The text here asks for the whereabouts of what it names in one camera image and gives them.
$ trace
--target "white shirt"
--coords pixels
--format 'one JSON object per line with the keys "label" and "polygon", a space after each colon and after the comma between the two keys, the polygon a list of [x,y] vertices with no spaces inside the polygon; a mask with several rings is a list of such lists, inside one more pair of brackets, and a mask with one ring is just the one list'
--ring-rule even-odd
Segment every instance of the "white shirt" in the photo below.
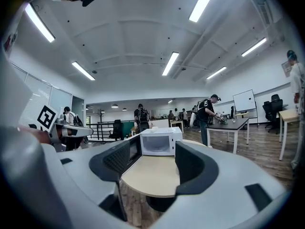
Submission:
{"label": "white shirt", "polygon": [[179,120],[179,113],[178,112],[174,112],[173,115],[175,116],[176,120]]}
{"label": "white shirt", "polygon": [[183,112],[183,120],[187,120],[187,112],[186,111]]}
{"label": "white shirt", "polygon": [[[303,99],[303,91],[302,86],[305,82],[305,68],[301,63],[295,63],[292,66],[292,70],[290,72],[290,87],[293,94],[300,93],[299,102]],[[299,104],[295,105],[295,108],[300,113],[301,109],[299,108]]]}
{"label": "white shirt", "polygon": [[68,125],[74,125],[74,117],[75,113],[71,111],[66,114],[66,121]]}

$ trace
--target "microwave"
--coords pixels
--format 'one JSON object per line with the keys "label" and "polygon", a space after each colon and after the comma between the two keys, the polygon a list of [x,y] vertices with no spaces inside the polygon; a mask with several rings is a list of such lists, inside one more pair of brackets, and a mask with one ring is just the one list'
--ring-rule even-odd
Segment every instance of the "microwave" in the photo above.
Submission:
{"label": "microwave", "polygon": [[146,129],[140,133],[142,155],[174,156],[176,141],[182,141],[179,127]]}

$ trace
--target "ceiling light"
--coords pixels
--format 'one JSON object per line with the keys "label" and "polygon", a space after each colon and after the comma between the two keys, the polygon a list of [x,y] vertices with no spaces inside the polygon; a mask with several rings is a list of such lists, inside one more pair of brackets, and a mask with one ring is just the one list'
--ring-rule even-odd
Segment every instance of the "ceiling light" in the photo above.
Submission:
{"label": "ceiling light", "polygon": [[44,23],[41,21],[39,16],[37,15],[34,8],[28,4],[25,8],[26,13],[28,14],[29,18],[33,21],[33,23],[36,25],[38,30],[45,36],[45,38],[52,42],[55,40],[55,37],[52,35],[52,33],[49,31],[49,29],[44,25]]}
{"label": "ceiling light", "polygon": [[76,61],[72,63],[72,65],[78,69],[80,72],[82,72],[85,76],[87,76],[90,80],[95,81],[95,78],[92,77],[88,72],[85,71],[84,68],[82,68]]}
{"label": "ceiling light", "polygon": [[216,71],[214,74],[210,75],[207,79],[211,79],[212,77],[216,76],[217,74],[219,74],[221,71],[224,71],[227,67],[223,67],[221,68],[219,71]]}
{"label": "ceiling light", "polygon": [[206,6],[208,5],[209,1],[210,0],[198,0],[194,10],[192,11],[192,14],[191,14],[189,20],[198,22],[200,16],[202,15],[202,13],[203,13],[204,9],[206,8]]}
{"label": "ceiling light", "polygon": [[178,56],[179,56],[178,52],[173,52],[172,53],[171,58],[170,58],[169,62],[167,63],[162,75],[167,75],[168,74],[168,72],[170,71],[171,67],[175,63]]}
{"label": "ceiling light", "polygon": [[255,44],[252,48],[248,49],[244,53],[242,53],[242,56],[245,57],[247,54],[251,53],[253,50],[258,48],[260,45],[264,44],[267,41],[267,38],[261,39],[257,44]]}

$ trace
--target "wooden tabletop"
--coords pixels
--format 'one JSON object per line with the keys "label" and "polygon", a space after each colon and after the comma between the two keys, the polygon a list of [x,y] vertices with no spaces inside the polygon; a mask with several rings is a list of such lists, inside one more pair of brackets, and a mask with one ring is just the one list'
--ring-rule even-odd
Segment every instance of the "wooden tabletop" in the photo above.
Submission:
{"label": "wooden tabletop", "polygon": [[247,115],[249,114],[249,112],[246,112],[246,113],[239,113],[239,114],[236,114],[235,116],[242,116],[242,115]]}
{"label": "wooden tabletop", "polygon": [[233,123],[232,119],[227,120],[227,124],[219,124],[215,123],[213,125],[209,125],[208,129],[223,129],[223,130],[238,130],[240,127],[242,127],[249,118],[238,118],[235,119],[235,123]]}
{"label": "wooden tabletop", "polygon": [[181,123],[183,122],[182,120],[174,120],[174,121],[171,121],[171,124],[176,124],[176,123]]}
{"label": "wooden tabletop", "polygon": [[[204,146],[191,140],[183,140]],[[172,198],[180,185],[179,171],[174,156],[142,156],[122,175],[132,190],[156,198]]]}
{"label": "wooden tabletop", "polygon": [[299,115],[297,114],[295,109],[288,109],[288,110],[280,111],[279,114],[281,115],[281,117],[284,121],[294,120],[294,119],[295,119],[295,121],[299,120]]}

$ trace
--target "whiteboard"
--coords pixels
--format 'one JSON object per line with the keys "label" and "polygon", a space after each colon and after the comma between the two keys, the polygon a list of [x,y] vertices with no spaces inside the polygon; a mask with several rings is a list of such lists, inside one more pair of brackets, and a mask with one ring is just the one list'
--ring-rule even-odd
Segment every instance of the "whiteboard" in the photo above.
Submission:
{"label": "whiteboard", "polygon": [[236,94],[233,96],[233,99],[236,111],[244,111],[256,108],[253,90],[249,90],[241,94]]}

